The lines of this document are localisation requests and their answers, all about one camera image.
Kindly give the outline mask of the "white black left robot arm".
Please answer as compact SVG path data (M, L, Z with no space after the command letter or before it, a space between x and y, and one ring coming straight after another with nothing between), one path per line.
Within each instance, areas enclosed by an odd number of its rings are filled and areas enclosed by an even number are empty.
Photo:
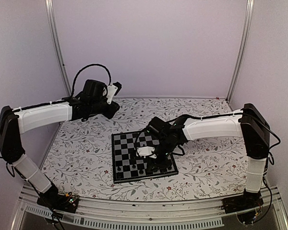
M99 114L111 119L120 108L112 99L121 88L119 82L106 85L97 80L87 80L83 90L75 97L24 108L3 107L0 112L0 158L43 193L43 200L51 208L59 207L62 198L57 194L56 186L26 155L21 134L53 123L74 120L84 122Z

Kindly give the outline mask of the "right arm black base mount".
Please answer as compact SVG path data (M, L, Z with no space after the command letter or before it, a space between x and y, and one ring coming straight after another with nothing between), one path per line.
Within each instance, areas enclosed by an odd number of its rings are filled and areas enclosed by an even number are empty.
M242 195L222 199L221 209L224 210L226 214L250 209L248 212L237 215L240 223L250 225L257 220L263 204L264 202L260 191L250 193L244 190Z

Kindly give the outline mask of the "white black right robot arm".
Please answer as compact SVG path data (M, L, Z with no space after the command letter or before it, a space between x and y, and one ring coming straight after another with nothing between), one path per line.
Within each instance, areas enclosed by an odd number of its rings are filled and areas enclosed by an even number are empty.
M145 131L159 144L156 147L138 147L136 152L141 157L153 158L158 168L164 168L168 155L188 141L213 137L243 138L249 163L246 193L239 197L238 203L243 209L256 203L256 193L260 191L268 155L273 148L270 136L274 133L253 104L246 103L242 109L205 117L181 115L172 121L154 117Z

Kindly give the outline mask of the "black and grey chessboard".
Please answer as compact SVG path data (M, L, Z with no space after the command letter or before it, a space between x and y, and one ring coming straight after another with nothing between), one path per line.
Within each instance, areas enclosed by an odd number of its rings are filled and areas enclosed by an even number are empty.
M168 157L172 161L172 170L168 170L167 168L158 170L158 172L154 173L153 175L146 175L146 165L147 160L151 158L141 158L137 157L134 149L134 142L143 147L143 146L150 146L156 147L159 144L159 141L148 133L141 133L139 139L137 140L136 137L138 136L138 132L126 132L126 133L117 133L111 135L111 145L112 145L112 171L113 171L113 183L120 184L120 183L129 183L135 182L142 179L153 179L153 178L160 178L160 177L169 177L173 175L177 175L179 173L175 159L172 155ZM133 169L132 164L136 164L137 168ZM123 170L124 165L129 165L130 169L128 171ZM121 166L124 178L118 180L116 178L117 167ZM142 169L144 173L142 175L139 174L139 170Z

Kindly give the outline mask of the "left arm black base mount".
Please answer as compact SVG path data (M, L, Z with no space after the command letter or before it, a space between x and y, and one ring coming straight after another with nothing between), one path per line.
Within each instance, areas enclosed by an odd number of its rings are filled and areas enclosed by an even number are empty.
M39 193L37 204L48 207L50 210L60 210L69 213L76 213L79 203L79 196L68 192L60 194L54 185L45 193Z

